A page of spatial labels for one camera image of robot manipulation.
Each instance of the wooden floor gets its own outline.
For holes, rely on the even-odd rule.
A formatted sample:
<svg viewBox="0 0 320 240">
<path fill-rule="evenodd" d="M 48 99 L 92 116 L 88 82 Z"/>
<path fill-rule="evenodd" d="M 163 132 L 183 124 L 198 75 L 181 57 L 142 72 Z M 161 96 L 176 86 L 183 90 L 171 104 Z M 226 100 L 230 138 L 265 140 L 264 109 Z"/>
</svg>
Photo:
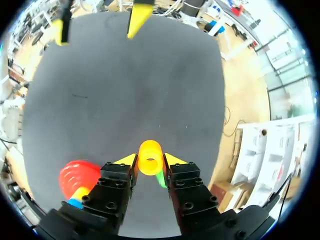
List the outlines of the wooden floor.
<svg viewBox="0 0 320 240">
<path fill-rule="evenodd" d="M 73 17 L 87 14 L 80 9 Z M 233 30 L 229 26 L 225 26 L 226 34 L 231 48 L 234 48 L 243 40 L 234 35 Z M 41 41 L 43 43 L 52 39 L 53 30 L 47 29 Z M 228 54 L 227 42 L 222 34 L 216 37 L 220 50 Z M 25 67 L 27 80 L 32 80 L 33 75 L 41 61 L 42 45 L 37 44 L 31 46 L 32 38 L 23 42 L 23 49 L 19 50 L 15 56 L 17 62 Z M 231 135 L 239 120 L 247 123 L 264 122 L 270 120 L 269 99 L 267 94 L 267 85 L 261 78 L 260 66 L 258 58 L 253 49 L 245 48 L 234 58 L 225 61 L 221 59 L 225 81 L 225 104 L 229 108 L 225 108 L 225 125 L 220 141 L 220 150 L 216 166 L 214 168 L 210 185 L 220 181 L 230 181 L 234 170 L 230 168 L 233 160 L 235 135 Z"/>
</svg>

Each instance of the bolt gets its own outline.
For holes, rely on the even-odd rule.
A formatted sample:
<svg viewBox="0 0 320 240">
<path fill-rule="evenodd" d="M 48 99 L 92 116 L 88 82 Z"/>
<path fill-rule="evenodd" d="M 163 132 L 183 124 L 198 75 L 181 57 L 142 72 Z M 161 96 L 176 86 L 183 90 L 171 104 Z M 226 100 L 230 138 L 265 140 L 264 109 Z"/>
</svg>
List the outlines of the bolt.
<svg viewBox="0 0 320 240">
<path fill-rule="evenodd" d="M 82 198 L 81 198 L 81 200 L 82 200 L 82 203 L 88 203 L 88 202 L 90 202 L 90 197 L 88 196 L 88 195 L 84 195 Z"/>
<path fill-rule="evenodd" d="M 117 208 L 117 204 L 115 204 L 113 201 L 110 201 L 105 206 L 107 209 L 115 210 Z"/>
<path fill-rule="evenodd" d="M 177 185 L 177 186 L 183 186 L 183 185 L 185 185 L 185 182 L 179 180 L 179 181 L 177 181 L 177 182 L 175 183 L 175 185 Z"/>
<path fill-rule="evenodd" d="M 183 205 L 183 210 L 190 210 L 194 207 L 194 204 L 192 202 L 186 202 L 184 205 Z"/>
<path fill-rule="evenodd" d="M 235 220 L 234 218 L 230 218 L 225 222 L 225 225 L 228 228 L 233 228 L 236 224 L 237 224 L 237 220 Z"/>
<path fill-rule="evenodd" d="M 242 230 L 237 231 L 235 234 L 235 238 L 238 240 L 245 239 L 245 237 L 246 237 L 246 232 Z"/>
<path fill-rule="evenodd" d="M 123 186 L 124 184 L 125 184 L 125 182 L 122 181 L 122 180 L 118 180 L 118 181 L 115 182 L 115 185 L 117 185 L 118 187 L 121 187 L 121 186 Z"/>
<path fill-rule="evenodd" d="M 202 179 L 201 179 L 200 177 L 197 177 L 194 181 L 195 181 L 197 184 L 202 183 Z"/>
<path fill-rule="evenodd" d="M 212 203 L 216 203 L 218 201 L 218 198 L 216 196 L 211 196 L 209 200 Z"/>
<path fill-rule="evenodd" d="M 99 179 L 98 179 L 98 183 L 99 184 L 104 184 L 106 182 L 106 179 L 104 178 L 104 177 L 100 177 Z"/>
</svg>

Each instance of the cable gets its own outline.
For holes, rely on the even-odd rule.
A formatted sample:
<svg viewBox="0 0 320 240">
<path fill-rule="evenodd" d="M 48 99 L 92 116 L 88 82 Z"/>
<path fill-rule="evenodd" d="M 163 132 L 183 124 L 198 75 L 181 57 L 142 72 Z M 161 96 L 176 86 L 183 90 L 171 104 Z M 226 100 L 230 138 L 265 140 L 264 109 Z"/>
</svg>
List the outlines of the cable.
<svg viewBox="0 0 320 240">
<path fill-rule="evenodd" d="M 224 106 L 224 107 L 228 110 L 228 112 L 229 112 L 229 117 L 228 117 L 228 119 L 227 119 L 226 116 L 224 116 L 224 124 L 223 124 L 223 127 L 225 127 L 225 126 L 229 123 L 230 118 L 231 118 L 230 108 L 227 107 L 227 106 Z M 235 134 L 235 132 L 237 131 L 238 125 L 239 125 L 239 123 L 241 123 L 241 122 L 246 124 L 246 121 L 245 121 L 245 120 L 240 119 L 240 120 L 236 123 L 236 126 L 235 126 L 235 128 L 234 128 L 234 130 L 233 130 L 233 132 L 232 132 L 231 134 L 226 134 L 224 131 L 222 131 L 222 134 L 223 134 L 224 136 L 226 136 L 227 138 L 232 137 L 233 134 Z"/>
<path fill-rule="evenodd" d="M 0 141 L 2 142 L 2 144 L 5 146 L 5 148 L 10 151 L 9 147 L 7 146 L 7 144 L 5 144 L 5 141 L 2 140 L 2 138 L 0 138 Z"/>
<path fill-rule="evenodd" d="M 4 139 L 2 139 L 1 137 L 0 137 L 0 141 L 3 141 L 3 142 L 8 143 L 8 144 L 17 144 L 17 143 L 14 142 L 14 141 L 4 140 Z"/>
<path fill-rule="evenodd" d="M 224 106 L 226 109 L 228 109 L 228 112 L 229 112 L 229 118 L 228 118 L 228 120 L 227 120 L 227 118 L 226 117 L 224 117 L 224 126 L 225 125 L 227 125 L 228 123 L 229 123 L 229 121 L 230 121 L 230 118 L 231 118 L 231 111 L 230 111 L 230 108 L 229 107 L 227 107 L 227 106 Z"/>
<path fill-rule="evenodd" d="M 287 194 L 288 194 L 288 192 L 289 192 L 289 188 L 290 188 L 290 184 L 291 184 L 292 176 L 293 176 L 293 174 L 292 174 L 292 173 L 290 173 L 290 175 L 289 175 L 288 187 L 286 188 L 286 191 L 285 191 L 285 194 L 284 194 L 284 197 L 283 197 L 283 201 L 282 201 L 281 208 L 280 208 L 280 212 L 279 212 L 278 221 L 280 220 L 281 213 L 282 213 L 282 208 L 284 207 L 285 200 L 286 200 Z"/>
<path fill-rule="evenodd" d="M 239 123 L 241 123 L 241 122 L 246 124 L 246 121 L 240 119 L 240 120 L 236 123 L 236 126 L 235 126 L 235 128 L 234 128 L 234 130 L 233 130 L 233 132 L 232 132 L 231 134 L 226 134 L 226 133 L 223 131 L 223 132 L 222 132 L 223 135 L 226 136 L 227 138 L 232 137 L 232 135 L 235 134 L 235 132 L 237 131 L 238 125 L 239 125 Z"/>
<path fill-rule="evenodd" d="M 169 15 L 173 10 L 175 10 L 176 7 L 178 7 L 178 5 L 180 4 L 180 2 L 184 2 L 184 0 L 177 0 L 175 1 L 175 3 L 169 7 L 169 9 L 167 11 L 165 11 L 163 14 L 159 14 L 159 16 L 166 16 Z"/>
<path fill-rule="evenodd" d="M 81 7 L 84 11 L 86 11 L 87 13 L 92 13 L 92 9 L 89 10 L 89 9 L 85 8 L 85 6 L 84 6 L 84 0 L 78 0 L 78 1 L 79 1 L 80 7 Z"/>
</svg>

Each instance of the glass window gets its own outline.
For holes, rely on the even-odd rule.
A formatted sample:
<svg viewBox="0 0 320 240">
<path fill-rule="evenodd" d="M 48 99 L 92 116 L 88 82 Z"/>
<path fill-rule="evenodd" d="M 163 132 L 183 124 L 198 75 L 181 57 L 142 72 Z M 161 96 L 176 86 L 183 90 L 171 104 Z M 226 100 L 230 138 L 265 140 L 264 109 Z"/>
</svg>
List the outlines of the glass window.
<svg viewBox="0 0 320 240">
<path fill-rule="evenodd" d="M 288 117 L 312 114 L 315 112 L 314 97 L 310 88 L 311 80 L 305 78 L 284 87 L 288 94 L 290 108 Z"/>
</svg>

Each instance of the gray table surface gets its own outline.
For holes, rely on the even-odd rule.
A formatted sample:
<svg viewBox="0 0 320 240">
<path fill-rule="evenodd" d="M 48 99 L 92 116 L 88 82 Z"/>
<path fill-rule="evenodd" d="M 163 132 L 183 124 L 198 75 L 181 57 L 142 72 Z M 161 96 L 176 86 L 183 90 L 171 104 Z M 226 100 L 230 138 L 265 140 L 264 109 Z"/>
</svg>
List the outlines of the gray table surface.
<svg viewBox="0 0 320 240">
<path fill-rule="evenodd" d="M 66 163 L 103 165 L 138 152 L 148 139 L 187 162 L 208 184 L 224 123 L 224 77 L 217 42 L 172 19 L 152 16 L 132 40 L 127 13 L 71 21 L 68 46 L 51 45 L 24 108 L 23 153 L 35 201 L 58 209 Z M 179 235 L 168 191 L 139 174 L 119 235 Z"/>
</svg>

